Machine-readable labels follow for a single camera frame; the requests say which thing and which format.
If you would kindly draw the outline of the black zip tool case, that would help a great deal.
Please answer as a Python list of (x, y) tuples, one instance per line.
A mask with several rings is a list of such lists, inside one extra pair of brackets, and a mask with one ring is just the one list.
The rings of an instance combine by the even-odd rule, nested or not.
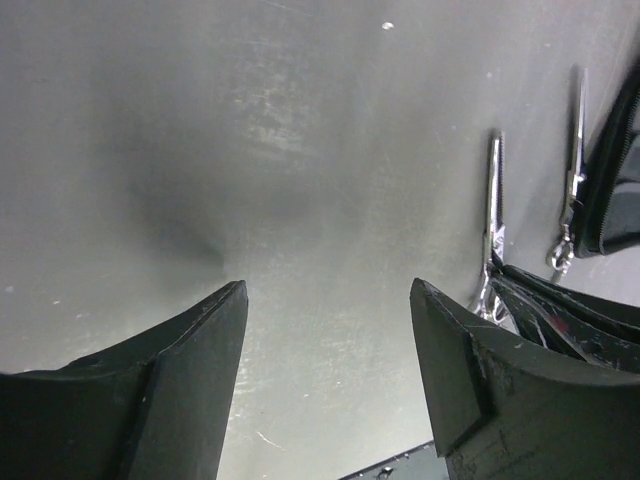
[(624, 80), (587, 163), (572, 229), (575, 255), (639, 244), (639, 66)]

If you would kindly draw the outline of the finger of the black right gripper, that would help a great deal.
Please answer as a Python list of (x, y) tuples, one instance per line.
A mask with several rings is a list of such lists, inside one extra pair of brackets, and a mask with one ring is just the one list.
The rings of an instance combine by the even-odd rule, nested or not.
[(636, 306), (570, 290), (511, 265), (502, 267), (502, 276), (535, 297), (558, 304), (584, 323), (639, 343), (639, 308)]
[(639, 371), (639, 344), (620, 328), (572, 311), (504, 277), (493, 279), (492, 286), (522, 337), (593, 365)]

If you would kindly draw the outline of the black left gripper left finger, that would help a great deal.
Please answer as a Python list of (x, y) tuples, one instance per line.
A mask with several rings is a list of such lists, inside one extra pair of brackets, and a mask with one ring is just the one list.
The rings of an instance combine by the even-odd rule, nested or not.
[(248, 318), (233, 281), (57, 370), (1, 378), (5, 479), (213, 479)]

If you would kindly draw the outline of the silver thinning scissors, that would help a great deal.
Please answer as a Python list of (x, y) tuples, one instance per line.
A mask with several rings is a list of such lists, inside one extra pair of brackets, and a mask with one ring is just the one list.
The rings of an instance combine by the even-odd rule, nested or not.
[(482, 265), (469, 310), (478, 317), (517, 334), (512, 315), (490, 284), (492, 275), (504, 263), (503, 167), (504, 133), (494, 130), (489, 141)]

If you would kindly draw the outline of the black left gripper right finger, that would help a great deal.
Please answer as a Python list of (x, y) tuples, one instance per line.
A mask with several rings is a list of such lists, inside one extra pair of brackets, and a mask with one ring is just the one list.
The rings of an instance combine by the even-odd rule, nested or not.
[(415, 279), (436, 451), (454, 479), (636, 479), (639, 377), (548, 350)]

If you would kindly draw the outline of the silver straight scissors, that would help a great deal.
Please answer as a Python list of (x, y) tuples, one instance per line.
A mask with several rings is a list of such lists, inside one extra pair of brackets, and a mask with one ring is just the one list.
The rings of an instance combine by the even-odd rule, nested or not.
[(569, 157), (566, 162), (564, 196), (559, 216), (559, 238), (549, 250), (547, 263), (553, 269), (551, 282), (558, 284), (568, 272), (574, 259), (572, 222), (580, 201), (581, 184), (585, 181), (584, 149), (587, 103), (587, 70), (581, 65), (572, 67), (572, 86), (569, 117)]

